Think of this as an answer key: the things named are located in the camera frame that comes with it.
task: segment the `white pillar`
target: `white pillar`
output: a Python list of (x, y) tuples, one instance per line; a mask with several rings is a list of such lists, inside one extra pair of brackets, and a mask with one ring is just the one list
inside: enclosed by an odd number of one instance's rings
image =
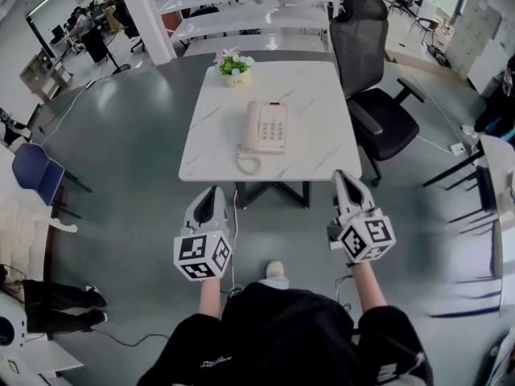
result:
[(177, 57), (154, 0), (124, 0), (154, 64)]

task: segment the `person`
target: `person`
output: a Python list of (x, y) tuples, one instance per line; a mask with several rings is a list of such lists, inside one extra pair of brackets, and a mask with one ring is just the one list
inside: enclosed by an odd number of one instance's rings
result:
[(94, 285), (85, 290), (46, 281), (8, 279), (2, 283), (2, 290), (12, 298), (25, 304), (27, 332), (71, 333), (91, 331), (92, 326), (107, 322), (107, 313), (92, 309), (83, 314), (67, 314), (62, 310), (71, 308), (103, 308), (107, 301)]
[(513, 55), (504, 71), (503, 81), (490, 96), (486, 110), (477, 118), (474, 126), (462, 125), (461, 130), (468, 136), (478, 138), (479, 133), (487, 130), (491, 123), (499, 119), (488, 134), (502, 137), (515, 128), (515, 93), (513, 92), (513, 73), (515, 72), (515, 55)]
[(363, 315), (360, 340), (345, 309), (289, 289), (282, 263), (232, 296), (220, 319), (220, 281), (203, 281), (199, 313), (182, 321), (138, 386), (181, 384), (432, 385), (410, 320), (387, 306), (368, 262), (352, 275)]
[(73, 16), (77, 19), (75, 26), (70, 34), (75, 36), (77, 40), (82, 41), (82, 36), (93, 29), (93, 22), (86, 14), (86, 10), (78, 6), (73, 11)]

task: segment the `marble table top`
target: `marble table top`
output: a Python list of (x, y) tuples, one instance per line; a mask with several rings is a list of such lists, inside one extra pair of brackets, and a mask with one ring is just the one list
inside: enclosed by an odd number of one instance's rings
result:
[[(179, 177), (183, 181), (330, 180), (336, 169), (361, 177), (361, 163), (347, 104), (333, 63), (278, 61), (256, 63), (253, 83), (227, 88), (208, 68), (193, 113)], [(285, 154), (257, 154), (257, 175), (237, 165), (247, 104), (280, 101), (288, 105)]]

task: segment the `beige telephone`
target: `beige telephone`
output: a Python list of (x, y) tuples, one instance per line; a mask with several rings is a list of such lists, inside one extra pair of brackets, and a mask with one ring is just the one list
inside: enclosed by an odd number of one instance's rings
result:
[[(261, 169), (261, 160), (246, 157), (247, 154), (286, 152), (288, 108), (282, 103), (250, 101), (247, 108), (247, 129), (243, 146), (238, 150), (238, 166), (248, 175), (256, 175)], [(241, 165), (241, 160), (254, 161), (254, 170)]]

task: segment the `shoe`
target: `shoe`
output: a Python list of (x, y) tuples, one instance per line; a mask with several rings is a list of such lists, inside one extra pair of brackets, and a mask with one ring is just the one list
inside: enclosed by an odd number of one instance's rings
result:
[(95, 293), (95, 300), (93, 301), (93, 306), (97, 307), (106, 307), (107, 301), (104, 296), (100, 293), (100, 290), (97, 289), (94, 285), (86, 285), (86, 293)]
[(271, 261), (266, 266), (266, 278), (284, 277), (284, 266), (280, 261)]
[(467, 134), (467, 136), (471, 136), (472, 138), (477, 138), (479, 134), (474, 130), (471, 125), (462, 125), (461, 131)]
[(91, 331), (92, 326), (96, 326), (108, 321), (107, 313), (100, 310), (90, 310), (87, 313), (87, 315), (89, 321), (89, 329), (84, 329), (82, 331)]

